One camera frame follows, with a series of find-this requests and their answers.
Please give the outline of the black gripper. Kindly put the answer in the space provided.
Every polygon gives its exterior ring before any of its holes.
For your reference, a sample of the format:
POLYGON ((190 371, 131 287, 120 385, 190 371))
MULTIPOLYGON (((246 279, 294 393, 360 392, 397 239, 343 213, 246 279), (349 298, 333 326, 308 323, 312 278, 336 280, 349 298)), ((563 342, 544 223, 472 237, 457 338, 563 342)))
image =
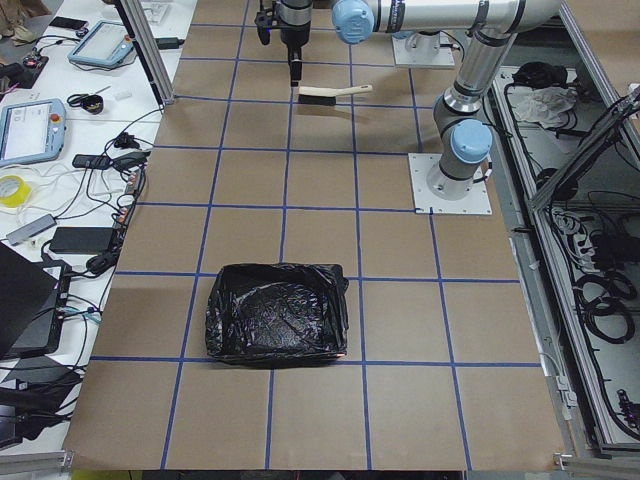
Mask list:
POLYGON ((302 25, 281 24, 280 39, 287 48, 291 87, 297 87, 297 84, 302 80, 302 48, 309 41, 310 29, 310 22, 302 25))

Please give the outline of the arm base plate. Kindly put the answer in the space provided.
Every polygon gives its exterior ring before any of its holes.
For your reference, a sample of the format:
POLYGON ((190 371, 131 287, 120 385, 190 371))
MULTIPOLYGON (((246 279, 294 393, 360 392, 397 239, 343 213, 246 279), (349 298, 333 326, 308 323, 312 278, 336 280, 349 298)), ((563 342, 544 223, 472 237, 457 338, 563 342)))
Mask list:
POLYGON ((455 60, 444 32, 398 32, 392 35, 395 65, 406 68, 452 70, 455 60))
POLYGON ((409 173, 416 214, 480 215, 492 214, 481 166, 467 180, 453 180, 440 169, 437 153, 408 155, 409 173))

